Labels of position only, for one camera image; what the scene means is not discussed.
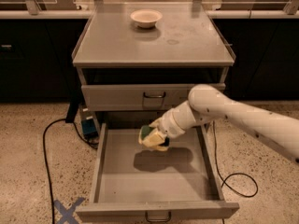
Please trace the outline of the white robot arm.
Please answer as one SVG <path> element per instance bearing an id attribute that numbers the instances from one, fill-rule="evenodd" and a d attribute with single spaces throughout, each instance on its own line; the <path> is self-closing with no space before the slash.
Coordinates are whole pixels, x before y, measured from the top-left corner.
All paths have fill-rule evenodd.
<path id="1" fill-rule="evenodd" d="M 188 99 L 169 109 L 149 125 L 144 125 L 138 142 L 159 151 L 165 142 L 185 134 L 190 128 L 226 119 L 234 126 L 268 145 L 287 159 L 299 160 L 299 120 L 234 101 L 210 85 L 194 86 Z"/>

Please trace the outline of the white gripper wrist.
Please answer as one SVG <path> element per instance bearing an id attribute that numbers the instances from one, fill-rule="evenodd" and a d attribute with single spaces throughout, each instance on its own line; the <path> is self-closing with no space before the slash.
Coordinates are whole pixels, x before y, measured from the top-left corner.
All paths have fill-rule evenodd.
<path id="1" fill-rule="evenodd" d="M 174 139 L 186 133 L 195 124 L 195 117 L 189 105 L 179 105 L 165 112 L 161 118 L 153 121 L 149 126 L 158 128 L 169 138 Z M 143 141 L 138 137 L 138 143 L 145 147 L 167 151 L 166 136 L 154 129 Z"/>

